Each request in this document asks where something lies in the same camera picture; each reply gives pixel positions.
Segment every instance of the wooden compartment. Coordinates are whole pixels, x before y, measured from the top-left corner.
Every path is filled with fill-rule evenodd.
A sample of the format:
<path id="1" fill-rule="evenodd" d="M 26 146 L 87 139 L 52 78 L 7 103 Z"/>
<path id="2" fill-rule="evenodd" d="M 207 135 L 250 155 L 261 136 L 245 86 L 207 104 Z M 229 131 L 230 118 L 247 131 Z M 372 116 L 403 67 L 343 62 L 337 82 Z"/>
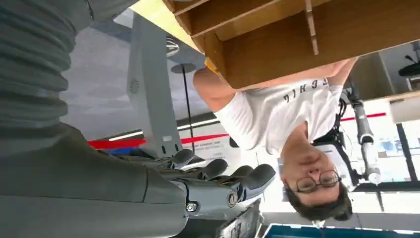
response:
<path id="1" fill-rule="evenodd" d="M 234 88 L 420 39 L 420 0 L 161 1 Z"/>

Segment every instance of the bolt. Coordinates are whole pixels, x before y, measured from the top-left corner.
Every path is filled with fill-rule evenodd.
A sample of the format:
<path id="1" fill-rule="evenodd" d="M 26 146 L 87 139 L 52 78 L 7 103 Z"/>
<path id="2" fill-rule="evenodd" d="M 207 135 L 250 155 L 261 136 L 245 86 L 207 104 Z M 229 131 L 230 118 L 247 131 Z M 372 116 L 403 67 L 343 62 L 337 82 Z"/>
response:
<path id="1" fill-rule="evenodd" d="M 187 211 L 195 212 L 197 209 L 197 205 L 193 202 L 187 203 Z"/>

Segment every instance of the black wire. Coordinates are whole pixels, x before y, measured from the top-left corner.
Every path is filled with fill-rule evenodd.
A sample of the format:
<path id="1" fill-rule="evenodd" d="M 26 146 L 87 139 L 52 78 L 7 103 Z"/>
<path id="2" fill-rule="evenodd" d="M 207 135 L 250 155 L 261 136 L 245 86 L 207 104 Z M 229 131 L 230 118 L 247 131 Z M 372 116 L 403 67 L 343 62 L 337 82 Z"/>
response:
<path id="1" fill-rule="evenodd" d="M 190 111 L 190 98 L 188 97 L 188 87 L 187 87 L 187 76 L 185 75 L 185 67 L 183 64 L 181 64 L 182 66 L 182 75 L 184 76 L 184 88 L 185 88 L 185 98 L 187 99 L 187 109 L 188 109 L 188 123 L 190 124 L 190 134 L 191 134 L 191 138 L 194 137 L 193 134 L 193 124 L 191 123 L 191 111 Z M 192 147 L 193 147 L 193 153 L 196 152 L 196 148 L 194 145 L 194 142 L 191 143 Z"/>

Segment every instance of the robotic hand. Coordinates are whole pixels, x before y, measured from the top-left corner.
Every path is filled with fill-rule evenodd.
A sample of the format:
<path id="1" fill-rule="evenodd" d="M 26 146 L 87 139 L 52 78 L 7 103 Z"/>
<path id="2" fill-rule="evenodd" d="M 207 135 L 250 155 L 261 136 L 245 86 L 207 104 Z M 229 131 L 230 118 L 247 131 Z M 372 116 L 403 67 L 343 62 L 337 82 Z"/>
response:
<path id="1" fill-rule="evenodd" d="M 266 164 L 259 165 L 255 169 L 242 166 L 230 176 L 221 176 L 228 167 L 223 159 L 213 160 L 203 168 L 183 171 L 180 168 L 197 158 L 188 149 L 181 150 L 173 158 L 155 160 L 131 156 L 120 158 L 157 169 L 165 180 L 185 193 L 185 209 L 191 216 L 229 209 L 239 202 L 254 198 L 263 193 L 275 176 L 274 169 Z"/>

